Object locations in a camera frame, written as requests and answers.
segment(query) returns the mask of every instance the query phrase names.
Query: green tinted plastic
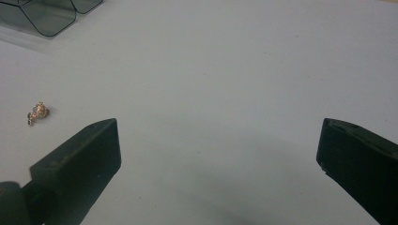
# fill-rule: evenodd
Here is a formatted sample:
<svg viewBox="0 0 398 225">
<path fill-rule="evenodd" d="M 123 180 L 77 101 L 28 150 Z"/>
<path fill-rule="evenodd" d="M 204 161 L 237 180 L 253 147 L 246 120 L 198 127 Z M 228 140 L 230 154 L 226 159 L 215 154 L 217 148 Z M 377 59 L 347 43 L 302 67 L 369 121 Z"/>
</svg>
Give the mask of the green tinted plastic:
<svg viewBox="0 0 398 225">
<path fill-rule="evenodd" d="M 53 37 L 102 0 L 0 0 L 0 25 Z"/>
</svg>

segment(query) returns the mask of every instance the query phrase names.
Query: gray tabletop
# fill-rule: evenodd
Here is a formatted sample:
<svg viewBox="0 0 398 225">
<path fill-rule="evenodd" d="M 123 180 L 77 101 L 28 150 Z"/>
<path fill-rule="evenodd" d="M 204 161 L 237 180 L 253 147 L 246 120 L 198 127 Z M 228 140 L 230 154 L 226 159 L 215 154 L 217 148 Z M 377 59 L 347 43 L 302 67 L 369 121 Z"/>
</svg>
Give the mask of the gray tabletop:
<svg viewBox="0 0 398 225">
<path fill-rule="evenodd" d="M 0 27 L 0 181 L 116 118 L 122 167 L 84 225 L 377 224 L 315 156 L 325 117 L 398 143 L 397 71 L 398 4 L 376 0 L 105 0 L 55 38 Z"/>
</svg>

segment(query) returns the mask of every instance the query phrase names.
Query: jewelry charm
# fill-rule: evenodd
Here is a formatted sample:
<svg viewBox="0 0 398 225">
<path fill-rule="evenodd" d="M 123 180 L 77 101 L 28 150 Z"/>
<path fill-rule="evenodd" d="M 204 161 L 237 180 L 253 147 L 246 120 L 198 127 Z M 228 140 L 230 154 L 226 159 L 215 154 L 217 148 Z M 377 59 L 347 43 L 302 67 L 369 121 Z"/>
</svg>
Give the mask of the jewelry charm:
<svg viewBox="0 0 398 225">
<path fill-rule="evenodd" d="M 39 102 L 35 107 L 33 107 L 32 112 L 27 115 L 27 124 L 33 126 L 33 120 L 37 118 L 44 118 L 49 114 L 49 109 L 47 109 L 43 102 Z"/>
</svg>

